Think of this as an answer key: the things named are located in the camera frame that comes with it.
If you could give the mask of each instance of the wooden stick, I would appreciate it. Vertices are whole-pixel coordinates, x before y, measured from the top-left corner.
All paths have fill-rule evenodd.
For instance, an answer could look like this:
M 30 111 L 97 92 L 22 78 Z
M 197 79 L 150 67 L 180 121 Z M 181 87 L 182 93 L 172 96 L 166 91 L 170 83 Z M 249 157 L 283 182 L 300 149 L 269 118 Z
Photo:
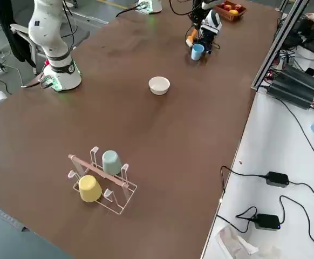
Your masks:
M 107 174 L 106 172 L 103 172 L 102 170 L 95 168 L 94 166 L 90 165 L 89 163 L 83 161 L 82 159 L 77 158 L 75 155 L 69 155 L 69 158 L 76 163 L 81 164 L 82 166 L 87 167 L 88 169 L 94 171 L 95 173 L 98 173 L 100 176 L 102 176 L 103 178 L 106 178 L 108 180 L 111 180 L 112 182 L 116 183 L 117 185 L 121 186 L 121 187 L 125 187 L 128 188 L 129 185 L 123 181 L 121 181 L 120 179 L 117 179 L 115 177 L 113 177 L 110 174 Z

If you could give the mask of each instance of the table surface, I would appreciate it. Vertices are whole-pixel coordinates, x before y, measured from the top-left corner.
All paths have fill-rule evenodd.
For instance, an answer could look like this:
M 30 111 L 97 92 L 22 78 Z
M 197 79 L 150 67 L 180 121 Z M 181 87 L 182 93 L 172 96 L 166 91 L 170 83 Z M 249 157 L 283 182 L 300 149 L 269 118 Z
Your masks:
M 288 107 L 300 121 L 305 134 L 314 147 L 314 111 L 303 110 L 291 104 Z M 290 181 L 304 182 L 314 189 L 314 152 L 310 148 L 296 120 L 288 110 L 270 96 L 259 93 L 247 121 L 233 170 L 241 174 L 266 174 L 269 171 L 287 174 Z M 286 195 L 301 203 L 309 214 L 311 235 L 314 238 L 314 195 L 307 186 L 289 185 L 286 188 L 268 186 L 264 179 L 241 177 L 231 174 L 226 194 L 219 209 L 219 215 L 236 227 L 245 230 L 247 221 L 235 218 L 250 206 L 256 206 L 258 213 L 274 214 L 281 221 L 283 212 L 279 196 Z M 284 258 L 314 258 L 314 243 L 308 236 L 308 222 L 302 208 L 283 199 L 285 223 L 278 231 L 259 230 L 250 225 L 241 235 L 261 252 L 254 256 L 240 253 L 237 258 L 263 259 L 275 247 Z M 204 259 L 216 256 L 227 258 L 220 248 L 216 234 L 227 223 L 217 218 L 211 233 Z
M 123 14 L 75 49 L 77 89 L 36 87 L 1 104 L 0 209 L 76 258 L 199 257 L 222 193 L 217 171 L 235 155 L 278 17 L 237 2 L 248 12 L 223 21 L 221 50 L 207 60 L 191 61 L 189 19 L 165 1 L 162 13 Z M 170 80 L 165 96 L 150 93 L 153 76 Z M 67 179 L 68 154 L 89 161 L 93 146 L 117 151 L 138 185 L 120 216 L 84 203 Z

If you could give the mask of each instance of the power adapter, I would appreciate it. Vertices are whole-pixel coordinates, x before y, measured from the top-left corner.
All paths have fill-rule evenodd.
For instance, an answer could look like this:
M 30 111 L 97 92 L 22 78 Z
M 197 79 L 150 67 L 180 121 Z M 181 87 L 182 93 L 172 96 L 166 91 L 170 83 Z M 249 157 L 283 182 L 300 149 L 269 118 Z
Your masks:
M 259 213 L 253 219 L 253 222 L 255 223 L 255 227 L 257 229 L 276 231 L 281 228 L 281 223 L 276 215 Z
M 286 174 L 269 172 L 264 177 L 266 179 L 266 184 L 285 188 L 289 185 L 289 177 Z

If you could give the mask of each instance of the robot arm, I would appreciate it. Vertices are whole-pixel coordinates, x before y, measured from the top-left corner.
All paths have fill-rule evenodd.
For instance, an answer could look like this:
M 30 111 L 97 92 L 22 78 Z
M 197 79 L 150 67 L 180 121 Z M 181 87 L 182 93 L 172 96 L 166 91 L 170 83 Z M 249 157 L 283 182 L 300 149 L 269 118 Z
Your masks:
M 194 11 L 189 14 L 189 18 L 194 24 L 194 30 L 186 40 L 189 47 L 199 43 L 204 46 L 206 53 L 211 53 L 212 42 L 222 28 L 220 17 L 212 8 L 221 2 L 221 0 L 193 1 Z
M 42 47 L 49 61 L 43 75 L 56 91 L 75 88 L 81 82 L 70 50 L 60 35 L 63 15 L 63 0 L 35 0 L 29 22 L 29 37 Z

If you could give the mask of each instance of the basket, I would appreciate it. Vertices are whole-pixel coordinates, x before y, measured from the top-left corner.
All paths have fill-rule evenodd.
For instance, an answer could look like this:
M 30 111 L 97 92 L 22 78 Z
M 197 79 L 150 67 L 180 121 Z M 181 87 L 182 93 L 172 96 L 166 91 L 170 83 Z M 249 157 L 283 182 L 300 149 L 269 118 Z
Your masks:
M 234 9 L 234 7 L 236 5 L 235 3 L 230 2 L 230 1 L 225 1 L 224 5 L 226 5 L 226 4 L 231 5 L 232 9 Z M 247 12 L 247 9 L 245 7 L 243 7 L 243 6 L 238 10 L 238 14 L 234 14 L 234 13 L 231 13 L 231 12 L 227 11 L 226 9 L 222 8 L 221 5 L 216 5 L 214 8 L 217 11 L 217 13 L 219 14 L 219 16 L 221 16 L 224 19 L 227 19 L 227 20 L 229 20 L 231 22 L 240 19 L 241 16 L 245 12 Z

